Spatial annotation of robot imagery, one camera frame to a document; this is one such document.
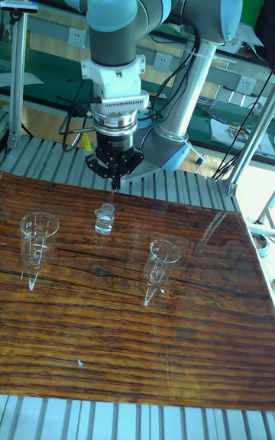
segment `glass vial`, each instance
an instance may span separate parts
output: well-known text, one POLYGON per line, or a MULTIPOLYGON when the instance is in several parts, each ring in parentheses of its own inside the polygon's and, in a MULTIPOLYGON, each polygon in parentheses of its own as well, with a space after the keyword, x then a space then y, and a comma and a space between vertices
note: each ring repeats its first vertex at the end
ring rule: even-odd
POLYGON ((95 210, 95 231, 101 235, 107 235, 111 232, 114 224, 115 207, 112 204, 102 204, 100 209, 95 210))

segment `electrical outlet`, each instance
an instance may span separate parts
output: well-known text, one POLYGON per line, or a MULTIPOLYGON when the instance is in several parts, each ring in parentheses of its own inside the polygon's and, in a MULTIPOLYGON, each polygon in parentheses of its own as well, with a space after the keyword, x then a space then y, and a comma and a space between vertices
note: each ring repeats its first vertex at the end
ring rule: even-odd
POLYGON ((154 60, 153 68, 161 72, 168 72, 172 61, 172 55, 157 52, 154 60))
POLYGON ((255 84, 255 79, 250 79, 249 76, 241 76, 241 80, 239 81, 235 91, 239 92, 240 94, 251 95, 255 84))
POLYGON ((85 46, 86 31, 76 29, 76 27, 70 27, 68 44, 77 46, 78 48, 84 48, 85 46))

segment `glass beaker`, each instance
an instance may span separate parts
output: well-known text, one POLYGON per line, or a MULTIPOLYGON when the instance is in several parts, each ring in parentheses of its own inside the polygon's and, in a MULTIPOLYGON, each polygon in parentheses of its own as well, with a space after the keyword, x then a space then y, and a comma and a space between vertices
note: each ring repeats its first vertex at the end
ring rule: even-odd
POLYGON ((21 259, 39 267, 53 257, 59 228, 58 219, 48 212, 32 212, 24 216, 21 228, 21 259))
POLYGON ((100 209, 95 210, 95 231, 101 235, 107 235, 111 232, 115 215, 115 207, 112 204, 102 204, 100 209))
POLYGON ((150 253, 144 265, 144 277, 149 286, 156 286, 161 280, 168 279, 174 264, 180 258, 179 248, 168 240, 154 240, 150 244, 150 253))

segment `wooden table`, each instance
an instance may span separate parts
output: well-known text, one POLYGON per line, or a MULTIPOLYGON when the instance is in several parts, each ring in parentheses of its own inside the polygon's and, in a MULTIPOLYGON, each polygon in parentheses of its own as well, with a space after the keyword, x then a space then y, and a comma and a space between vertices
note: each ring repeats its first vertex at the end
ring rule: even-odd
POLYGON ((241 215, 115 194, 103 237, 93 212, 109 198, 2 174, 0 392, 274 409, 274 308, 241 215), (34 283, 19 222, 37 210, 60 229, 34 283), (158 237, 182 257, 146 307, 143 266, 158 237))

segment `metal post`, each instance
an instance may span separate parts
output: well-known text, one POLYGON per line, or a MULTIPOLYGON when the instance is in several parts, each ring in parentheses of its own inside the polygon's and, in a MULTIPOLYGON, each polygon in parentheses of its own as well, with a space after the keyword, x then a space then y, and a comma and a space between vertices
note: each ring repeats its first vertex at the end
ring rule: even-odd
MULTIPOLYGON (((163 113, 163 116, 167 118, 167 120, 158 125, 158 134, 165 138, 169 137, 176 140, 177 138, 180 139, 186 133, 216 49, 217 44, 201 40, 199 52, 188 72, 186 81, 184 81, 180 87, 175 100, 171 102, 171 105, 167 106, 163 113)), ((184 71, 183 73, 177 73, 170 97, 177 91, 183 75, 184 71)))
POLYGON ((275 84, 273 85, 268 99, 264 105, 264 108, 251 131, 248 140, 243 147, 238 160, 231 172, 230 177, 226 180, 226 187, 228 188, 228 194, 234 195, 237 188, 238 180, 241 177, 245 167, 250 163, 265 131, 267 130, 270 121, 275 112, 275 84))
POLYGON ((21 136, 27 19, 28 15, 23 14, 20 21, 15 22, 12 33, 9 148, 15 147, 21 136))

